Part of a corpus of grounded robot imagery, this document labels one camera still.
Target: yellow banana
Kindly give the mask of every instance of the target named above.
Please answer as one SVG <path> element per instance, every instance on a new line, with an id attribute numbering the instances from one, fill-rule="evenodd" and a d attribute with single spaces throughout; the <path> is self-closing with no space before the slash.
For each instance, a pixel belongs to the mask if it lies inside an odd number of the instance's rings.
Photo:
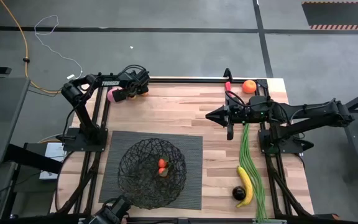
<path id="1" fill-rule="evenodd" d="M 246 189 L 245 199 L 236 206 L 237 208 L 239 208 L 243 205 L 248 205 L 251 203 L 254 190 L 252 189 L 252 183 L 246 170 L 244 170 L 241 166 L 237 166 L 237 173 L 239 174 L 242 183 L 244 184 L 244 188 Z"/>

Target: gray mat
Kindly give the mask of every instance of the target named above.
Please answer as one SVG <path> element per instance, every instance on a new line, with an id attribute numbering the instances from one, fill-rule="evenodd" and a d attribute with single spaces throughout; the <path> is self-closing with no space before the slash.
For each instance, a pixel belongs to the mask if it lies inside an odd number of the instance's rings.
<path id="1" fill-rule="evenodd" d="M 201 188 L 203 178 L 203 137 L 176 134 L 135 133 L 113 131 L 111 146 L 104 171 L 99 202 L 121 195 L 117 184 L 119 162 L 125 152 L 135 143 L 149 138 L 159 138 L 171 142 L 180 149 L 186 159 L 186 184 L 179 197 L 167 205 L 168 208 L 201 210 Z"/>

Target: gray floor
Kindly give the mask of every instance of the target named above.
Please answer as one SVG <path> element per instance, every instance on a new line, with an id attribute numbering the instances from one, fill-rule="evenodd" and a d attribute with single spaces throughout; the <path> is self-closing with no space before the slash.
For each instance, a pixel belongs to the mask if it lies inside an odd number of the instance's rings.
<path id="1" fill-rule="evenodd" d="M 57 14 L 61 26 L 256 28 L 251 0 L 6 2 L 24 26 Z M 301 1 L 259 0 L 259 4 L 265 29 L 308 29 Z M 14 26 L 1 5 L 0 26 Z M 26 32 L 26 37 L 29 74 L 36 83 L 59 89 L 67 76 L 79 73 L 73 62 L 42 47 L 34 33 Z M 60 32 L 42 39 L 76 59 L 84 74 L 118 72 L 139 63 L 156 76 L 220 77 L 229 67 L 236 77 L 266 77 L 257 34 Z M 284 78 L 290 103 L 317 103 L 333 97 L 347 102 L 358 95 L 358 35 L 266 35 L 266 39 L 273 75 Z M 11 75 L 22 77 L 23 57 L 20 33 L 0 31 L 0 66 L 12 67 Z M 70 109 L 62 96 L 29 93 L 13 143 L 37 142 L 62 132 Z M 358 160 L 343 129 L 321 128 L 307 132 L 306 138 L 316 144 L 305 152 L 315 213 L 337 213 L 358 221 L 358 179 L 354 178 Z M 30 203 L 34 197 L 22 201 Z M 39 212 L 30 207 L 24 203 L 18 210 L 24 215 Z"/>

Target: mesh basket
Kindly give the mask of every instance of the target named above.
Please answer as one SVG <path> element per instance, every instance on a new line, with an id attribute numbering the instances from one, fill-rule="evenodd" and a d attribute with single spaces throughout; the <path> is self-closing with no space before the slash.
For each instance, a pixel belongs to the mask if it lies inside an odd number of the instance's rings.
<path id="1" fill-rule="evenodd" d="M 158 173 L 158 161 L 168 159 L 168 174 Z M 139 208 L 159 208 L 173 202 L 186 182 L 186 162 L 180 150 L 168 141 L 142 140 L 122 157 L 118 168 L 118 186 L 124 196 Z"/>

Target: wooden tabletop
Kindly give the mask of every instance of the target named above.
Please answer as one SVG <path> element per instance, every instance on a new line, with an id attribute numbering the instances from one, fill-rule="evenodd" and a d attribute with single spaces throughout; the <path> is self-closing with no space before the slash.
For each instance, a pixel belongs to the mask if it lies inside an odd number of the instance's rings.
<path id="1" fill-rule="evenodd" d="M 270 78 L 267 81 L 272 99 L 277 102 L 288 103 L 283 79 Z M 233 84 L 232 91 L 237 93 L 245 102 L 252 96 L 243 93 L 241 85 Z M 106 88 L 103 94 L 98 124 L 101 122 Z M 95 98 L 96 92 L 86 104 L 90 116 L 92 116 Z M 250 205 L 236 208 L 238 201 L 231 196 L 233 187 L 242 185 L 236 167 L 239 165 L 239 149 L 243 127 L 239 124 L 235 125 L 234 139 L 227 141 L 226 128 L 205 119 L 206 113 L 219 108 L 222 104 L 224 104 L 224 85 L 203 83 L 150 83 L 147 96 L 138 96 L 134 100 L 113 103 L 110 106 L 107 120 L 108 145 L 101 156 L 92 212 L 97 212 L 102 206 L 98 201 L 107 156 L 111 153 L 109 152 L 109 144 L 112 131 L 136 131 L 203 137 L 202 209 L 158 208 L 146 210 L 132 207 L 129 211 L 132 217 L 254 218 L 257 205 L 256 198 L 252 199 Z M 79 124 L 78 118 L 75 116 L 72 126 L 78 127 Z M 258 130 L 258 124 L 250 125 L 250 152 L 265 186 L 267 214 L 269 217 L 273 217 L 265 158 L 260 153 L 257 139 Z M 313 213 L 305 171 L 300 159 L 291 154 L 284 154 L 282 157 L 288 188 L 302 206 L 308 212 Z M 63 166 L 58 183 L 59 207 L 68 200 L 78 185 L 83 158 L 84 152 L 75 152 Z M 278 189 L 280 208 L 284 212 L 282 193 L 277 184 L 276 188 Z M 86 205 L 87 196 L 88 187 L 84 191 L 81 212 Z"/>

